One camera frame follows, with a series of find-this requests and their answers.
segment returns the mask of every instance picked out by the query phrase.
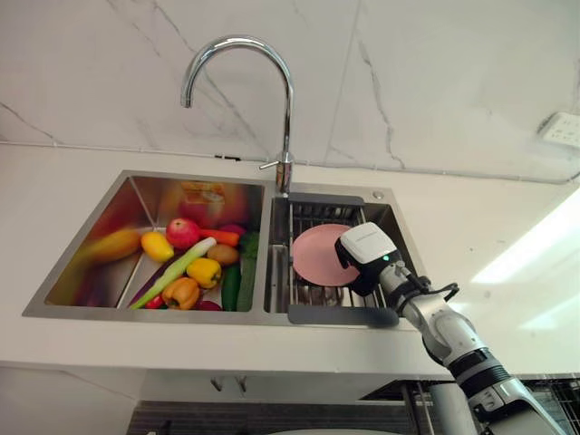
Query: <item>pink plate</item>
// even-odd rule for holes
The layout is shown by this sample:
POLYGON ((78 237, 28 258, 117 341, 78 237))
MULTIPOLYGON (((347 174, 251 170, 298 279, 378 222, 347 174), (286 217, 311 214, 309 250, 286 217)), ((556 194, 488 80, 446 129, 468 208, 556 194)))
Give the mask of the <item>pink plate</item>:
POLYGON ((296 273, 316 285, 339 286, 354 281, 358 270, 352 266, 343 269, 334 251, 334 242, 348 229, 346 225, 325 224, 298 236, 293 245, 296 273))

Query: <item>white countertop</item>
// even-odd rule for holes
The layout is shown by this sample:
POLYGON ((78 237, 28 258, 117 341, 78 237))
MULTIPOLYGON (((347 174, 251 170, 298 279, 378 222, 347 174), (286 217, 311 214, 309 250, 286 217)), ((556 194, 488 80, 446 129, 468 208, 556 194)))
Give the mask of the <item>white countertop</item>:
MULTIPOLYGON (((123 169, 272 179, 254 163, 0 145, 0 362, 232 372, 442 375, 414 331, 132 324, 22 317, 33 294, 123 169)), ((578 188, 296 166, 295 181, 388 187, 435 286, 517 374, 580 372, 580 256, 502 285, 471 279, 578 188), (547 282, 540 274, 554 272, 547 282), (548 324, 532 328, 541 314, 548 324)))

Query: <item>faucet spout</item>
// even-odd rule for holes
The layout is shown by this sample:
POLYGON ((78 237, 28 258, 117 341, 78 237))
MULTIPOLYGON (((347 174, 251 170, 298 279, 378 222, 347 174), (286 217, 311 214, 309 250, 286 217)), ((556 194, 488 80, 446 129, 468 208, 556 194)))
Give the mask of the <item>faucet spout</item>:
POLYGON ((284 59, 264 41, 260 41, 247 35, 229 35, 208 43, 199 50, 193 58, 185 72, 183 84, 181 86, 181 105, 191 107, 191 92, 193 83, 199 75, 201 68, 215 54, 231 50, 234 48, 247 48, 263 54, 275 65, 282 75, 285 86, 285 116, 284 116, 284 142, 282 152, 277 156, 276 162, 276 185, 280 193, 287 195, 290 189, 290 178, 292 174, 293 157, 290 154, 290 129, 292 126, 292 112, 294 110, 294 85, 290 77, 288 65, 284 59))

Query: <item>dish rack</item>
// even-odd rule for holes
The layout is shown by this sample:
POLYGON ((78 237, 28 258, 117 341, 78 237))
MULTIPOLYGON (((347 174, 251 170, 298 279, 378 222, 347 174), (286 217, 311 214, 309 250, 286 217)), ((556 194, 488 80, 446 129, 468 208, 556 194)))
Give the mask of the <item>dish rack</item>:
POLYGON ((385 304, 380 285, 363 297, 348 286, 320 286, 308 282, 293 268, 294 240, 307 229, 323 224, 349 227, 365 223, 364 201, 359 197, 293 193, 288 198, 290 301, 288 317, 295 324, 358 324, 393 326, 398 315, 385 304))

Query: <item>potato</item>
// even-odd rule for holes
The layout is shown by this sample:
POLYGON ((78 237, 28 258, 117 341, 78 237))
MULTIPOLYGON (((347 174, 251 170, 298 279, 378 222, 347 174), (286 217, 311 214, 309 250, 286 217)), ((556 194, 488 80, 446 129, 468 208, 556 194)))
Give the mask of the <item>potato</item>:
POLYGON ((230 266, 239 260, 239 253, 228 245, 215 245, 208 251, 208 258, 216 260, 222 266, 230 266))

